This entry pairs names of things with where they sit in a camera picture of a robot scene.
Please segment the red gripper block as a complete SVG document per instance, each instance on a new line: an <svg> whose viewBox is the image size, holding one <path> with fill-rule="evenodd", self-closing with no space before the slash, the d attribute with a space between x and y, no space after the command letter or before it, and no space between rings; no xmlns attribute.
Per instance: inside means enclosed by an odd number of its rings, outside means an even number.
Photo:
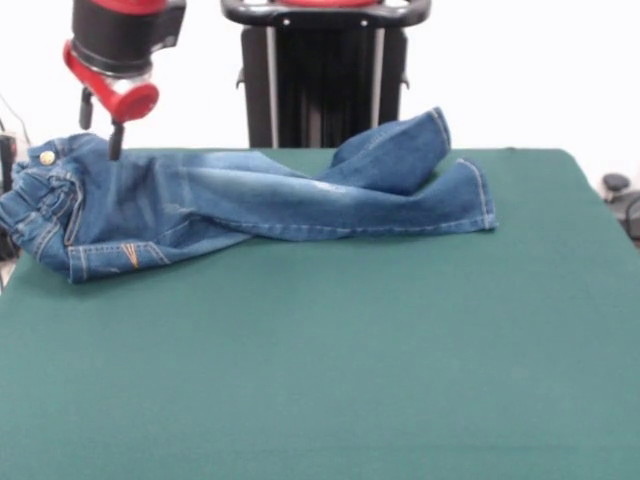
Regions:
<svg viewBox="0 0 640 480"><path fill-rule="evenodd" d="M147 116L158 102L159 89L150 81L149 74L118 79L86 66L73 53L70 40L64 45L63 61L82 85L79 127L82 130L91 128L93 98L96 98L113 119L113 130L108 141L109 159L119 160L125 132L123 123Z"/></svg>

